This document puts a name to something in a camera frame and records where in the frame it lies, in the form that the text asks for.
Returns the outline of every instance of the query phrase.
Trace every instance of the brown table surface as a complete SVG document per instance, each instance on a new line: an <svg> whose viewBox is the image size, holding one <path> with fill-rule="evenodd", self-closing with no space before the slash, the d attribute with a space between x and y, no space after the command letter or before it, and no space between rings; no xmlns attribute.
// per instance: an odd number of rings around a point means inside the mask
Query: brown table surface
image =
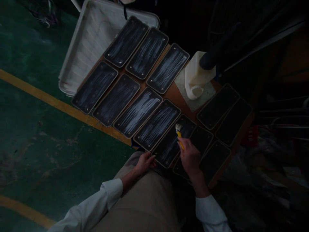
<svg viewBox="0 0 309 232"><path fill-rule="evenodd" d="M152 68L152 70L150 71L150 73L148 74L148 76L154 71L154 69L156 68L156 66L158 65L158 63L162 60L163 56L165 55L165 53L167 52L167 50L169 49L170 45L168 44L166 46L166 48L164 49L164 51L162 52L161 56L159 57L158 61L156 62L156 64L154 65L154 67ZM101 56L101 58L97 61L97 63L99 63L100 61L104 60L103 56ZM136 80L137 82L140 83L141 85L141 88L139 89L139 91L137 92L137 94L135 95L135 97L132 99L132 101L134 101L134 99L140 94L140 92L147 86L146 85L146 79L145 80L140 80L136 77L134 77L133 75L131 75L130 73L128 73L126 70L125 70L125 65L123 68L117 68L115 66L113 66L116 70L118 70L119 72L119 75L118 77L116 78L116 80L113 82L113 84L109 87L109 89L106 91L106 93L102 96L102 98L109 92L109 90L114 86L114 84L116 83L116 81L120 78L120 76L125 73L127 75L129 75L130 77L132 77L134 80ZM221 85L214 81L214 80L211 80L211 84L212 86L214 87L215 91L218 92L221 88ZM182 114L185 114L188 118L190 118L193 122L195 122L197 125L200 125L202 127L204 127L200 121L197 120L196 118L196 114L200 111L200 109L203 107L201 106L199 109L197 109L196 111L194 112L191 112L189 106L187 105L187 103L185 102L184 98L182 97L179 89L177 88L175 82L172 83L172 85L169 87L169 89L166 91L165 94L162 95L163 99L167 98L169 99L171 102L173 102L177 107L179 107L182 111ZM254 119L254 113L251 113L249 115L249 117L247 117L247 119L245 120L245 122L243 123L233 145L231 146L231 151L232 151L232 154L229 156L229 158L225 161L225 163L222 165L222 167L219 169L219 171L217 172L217 174L215 175L215 177L212 179L212 181L209 183L208 187L209 188L212 188L218 178L220 177L220 175L222 175L222 173L224 172L226 166L228 165L228 163L230 162L232 156L235 154L236 150L238 149L241 141L242 141L242 138L243 136L246 134L248 128L250 127L251 123L253 122L253 119ZM220 122L217 124L217 126L211 130L211 132L213 134L215 134L216 130L218 129L220 125ZM126 143L126 144L130 144L130 141L126 141L128 139L126 139L125 137L120 137L117 133L117 131L114 131L115 129L112 129L110 130L110 135L117 135L117 136L113 136L113 137L117 137L119 140L121 140L122 142Z"/></svg>

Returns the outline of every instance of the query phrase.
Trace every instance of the shirt cuff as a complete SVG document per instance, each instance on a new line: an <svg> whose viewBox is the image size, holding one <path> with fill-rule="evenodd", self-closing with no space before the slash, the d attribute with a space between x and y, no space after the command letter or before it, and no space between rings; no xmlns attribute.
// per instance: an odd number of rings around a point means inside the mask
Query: shirt cuff
<svg viewBox="0 0 309 232"><path fill-rule="evenodd" d="M104 189L106 191L107 208L109 211L120 199L122 194L122 188L123 186L121 179L109 180L101 184L100 190Z"/></svg>
<svg viewBox="0 0 309 232"><path fill-rule="evenodd" d="M196 217L203 223L217 225L228 219L212 195L195 198Z"/></svg>

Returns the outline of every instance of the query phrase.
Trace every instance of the black tray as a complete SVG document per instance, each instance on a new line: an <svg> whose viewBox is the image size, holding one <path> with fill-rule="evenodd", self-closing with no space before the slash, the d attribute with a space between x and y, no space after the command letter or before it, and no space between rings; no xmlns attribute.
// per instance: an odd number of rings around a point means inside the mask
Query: black tray
<svg viewBox="0 0 309 232"><path fill-rule="evenodd" d="M122 74L113 88L95 108L92 115L104 126L109 127L129 104L141 85L127 74Z"/></svg>
<svg viewBox="0 0 309 232"><path fill-rule="evenodd" d="M169 131L164 135L160 143L152 151L152 154L156 155L155 159L165 168L170 167L173 160L180 152L179 145L177 143L178 135L175 128L177 123L182 125L180 132L183 138L189 138L192 131L196 127L196 124L184 114L181 115L175 123L173 123Z"/></svg>
<svg viewBox="0 0 309 232"><path fill-rule="evenodd" d="M200 162L200 169L204 173L204 178L207 185L215 177L230 154L231 150L219 141L215 141L206 152Z"/></svg>
<svg viewBox="0 0 309 232"><path fill-rule="evenodd" d="M190 136L192 144L200 151L201 157L204 155L212 139L213 134L200 126L197 126ZM173 172L189 180L189 176L183 168L180 157L173 168Z"/></svg>
<svg viewBox="0 0 309 232"><path fill-rule="evenodd" d="M152 27L126 66L126 70L141 80L145 79L167 43L168 36Z"/></svg>
<svg viewBox="0 0 309 232"><path fill-rule="evenodd" d="M162 101L163 99L159 94L146 87L114 122L113 127L127 139L132 138Z"/></svg>
<svg viewBox="0 0 309 232"><path fill-rule="evenodd" d="M252 111L252 107L245 100L239 100L233 105L216 131L216 137L227 146L232 146L242 124Z"/></svg>
<svg viewBox="0 0 309 232"><path fill-rule="evenodd" d="M225 84L201 109L196 117L207 129L212 130L238 99L239 94L232 86Z"/></svg>
<svg viewBox="0 0 309 232"><path fill-rule="evenodd" d="M189 54L173 43L146 83L164 94L189 59Z"/></svg>
<svg viewBox="0 0 309 232"><path fill-rule="evenodd" d="M118 68L123 67L148 30L149 26L142 23L136 17L131 16L118 36L104 52L104 59Z"/></svg>
<svg viewBox="0 0 309 232"><path fill-rule="evenodd" d="M135 134L134 141L146 151L151 151L180 114L181 110L178 107L168 99L164 99L163 103Z"/></svg>
<svg viewBox="0 0 309 232"><path fill-rule="evenodd" d="M84 114L91 110L118 75L118 71L101 61L72 99L72 105Z"/></svg>

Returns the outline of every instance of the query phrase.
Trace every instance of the brush bristles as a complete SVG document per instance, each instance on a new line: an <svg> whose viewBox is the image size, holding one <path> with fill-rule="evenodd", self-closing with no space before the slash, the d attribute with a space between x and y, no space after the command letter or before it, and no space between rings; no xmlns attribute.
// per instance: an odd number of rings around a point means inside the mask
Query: brush bristles
<svg viewBox="0 0 309 232"><path fill-rule="evenodd" d="M176 128L176 131L180 131L181 130L181 128L182 128L182 125L180 125L180 124L176 124L176 126L175 126L175 128Z"/></svg>

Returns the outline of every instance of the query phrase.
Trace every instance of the paintbrush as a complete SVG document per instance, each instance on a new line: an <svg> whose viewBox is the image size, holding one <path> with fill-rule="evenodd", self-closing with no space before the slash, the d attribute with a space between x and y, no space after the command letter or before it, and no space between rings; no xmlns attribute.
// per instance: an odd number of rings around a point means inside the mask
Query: paintbrush
<svg viewBox="0 0 309 232"><path fill-rule="evenodd" d="M178 137L180 137L181 138L181 132L180 132L180 130L181 130L181 128L182 128L182 125L180 125L180 124L176 124L176 126L175 126L175 128L176 128L176 133L177 133L177 135L178 135Z"/></svg>

